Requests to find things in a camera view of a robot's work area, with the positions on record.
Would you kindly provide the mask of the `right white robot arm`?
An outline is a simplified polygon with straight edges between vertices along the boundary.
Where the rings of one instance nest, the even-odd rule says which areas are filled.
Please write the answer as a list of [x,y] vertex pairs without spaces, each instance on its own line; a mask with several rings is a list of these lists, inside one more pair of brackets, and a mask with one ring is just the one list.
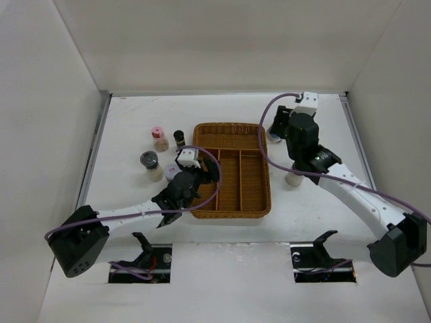
[[376,237],[367,245],[371,263],[383,274],[396,277],[427,248],[428,221],[418,212],[405,212],[362,184],[341,158],[319,143],[314,108],[278,106],[270,134],[286,141],[292,171],[290,186],[304,178],[337,197]]

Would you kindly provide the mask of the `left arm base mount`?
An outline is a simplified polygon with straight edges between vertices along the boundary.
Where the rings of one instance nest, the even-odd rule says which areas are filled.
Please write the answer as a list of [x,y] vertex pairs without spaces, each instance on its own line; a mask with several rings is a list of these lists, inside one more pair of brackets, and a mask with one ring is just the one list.
[[151,244],[140,232],[133,232],[141,252],[131,261],[110,263],[108,283],[169,283],[172,266],[172,244]]

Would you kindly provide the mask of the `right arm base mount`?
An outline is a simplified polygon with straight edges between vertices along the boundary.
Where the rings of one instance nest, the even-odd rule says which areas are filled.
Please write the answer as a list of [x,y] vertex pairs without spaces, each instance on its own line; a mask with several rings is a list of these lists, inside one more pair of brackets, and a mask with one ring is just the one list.
[[337,230],[329,230],[312,242],[290,244],[296,283],[356,283],[353,261],[332,258],[324,246],[324,243],[337,233]]

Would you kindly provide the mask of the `silver cap blue label shaker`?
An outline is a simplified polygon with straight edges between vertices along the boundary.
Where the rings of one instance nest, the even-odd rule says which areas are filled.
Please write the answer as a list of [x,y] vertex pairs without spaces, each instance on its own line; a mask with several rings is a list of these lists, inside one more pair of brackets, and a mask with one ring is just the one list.
[[266,132],[267,139],[272,143],[281,143],[283,137],[280,136],[279,131],[275,125],[271,125]]

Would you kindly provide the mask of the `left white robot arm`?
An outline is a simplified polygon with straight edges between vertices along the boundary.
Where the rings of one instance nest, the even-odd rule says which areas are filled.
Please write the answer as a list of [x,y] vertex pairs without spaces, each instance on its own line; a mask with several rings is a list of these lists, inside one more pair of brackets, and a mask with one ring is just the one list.
[[67,278],[75,278],[94,264],[114,231],[136,224],[151,216],[160,217],[159,228],[179,219],[184,212],[206,206],[215,196],[201,204],[198,190],[203,184],[222,185],[222,168],[218,158],[206,149],[187,146],[175,159],[180,172],[167,187],[149,201],[110,211],[95,211],[89,205],[77,208],[59,227],[46,233],[45,240]]

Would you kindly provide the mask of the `small red label white jar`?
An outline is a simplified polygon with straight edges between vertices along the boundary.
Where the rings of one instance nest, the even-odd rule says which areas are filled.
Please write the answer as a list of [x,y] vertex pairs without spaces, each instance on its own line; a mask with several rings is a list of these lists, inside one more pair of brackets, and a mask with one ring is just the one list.
[[172,181],[179,172],[181,172],[181,169],[176,164],[169,164],[164,168],[167,181]]

